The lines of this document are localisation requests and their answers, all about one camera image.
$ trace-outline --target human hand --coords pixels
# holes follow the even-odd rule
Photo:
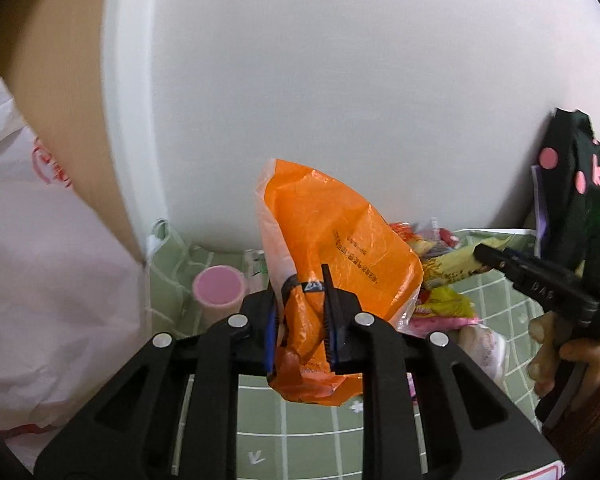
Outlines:
[[[529,323],[531,339],[542,346],[526,370],[529,377],[536,382],[536,395],[544,397],[554,389],[554,378],[560,359],[587,363],[589,366],[580,389],[571,401],[570,409],[574,412],[584,406],[600,387],[600,340],[574,339],[558,350],[554,347],[555,321],[555,313],[548,312]]]

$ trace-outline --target round metal rivet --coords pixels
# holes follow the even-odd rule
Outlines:
[[[242,328],[243,326],[247,326],[249,322],[249,318],[244,314],[233,314],[228,320],[227,323],[229,326],[234,328]]]
[[[374,316],[372,314],[369,314],[368,312],[359,312],[353,319],[356,320],[356,323],[362,326],[373,325],[374,321],[376,320]]]
[[[449,344],[449,336],[443,332],[434,332],[429,336],[429,340],[435,346],[445,347]]]
[[[166,332],[154,335],[154,339],[152,340],[156,348],[167,348],[171,344],[171,341],[173,341],[173,337]]]

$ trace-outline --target wooden panel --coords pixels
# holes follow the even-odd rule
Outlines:
[[[0,0],[0,74],[76,191],[140,259],[102,109],[102,8],[103,0]]]

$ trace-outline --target red sleeve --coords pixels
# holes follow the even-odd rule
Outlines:
[[[585,406],[565,416],[558,426],[543,433],[569,468],[587,449],[599,430],[600,387]]]

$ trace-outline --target pink cup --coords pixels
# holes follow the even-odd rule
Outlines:
[[[193,280],[191,290],[202,307],[202,321],[210,327],[240,311],[247,295],[247,280],[238,269],[218,265],[200,272]]]

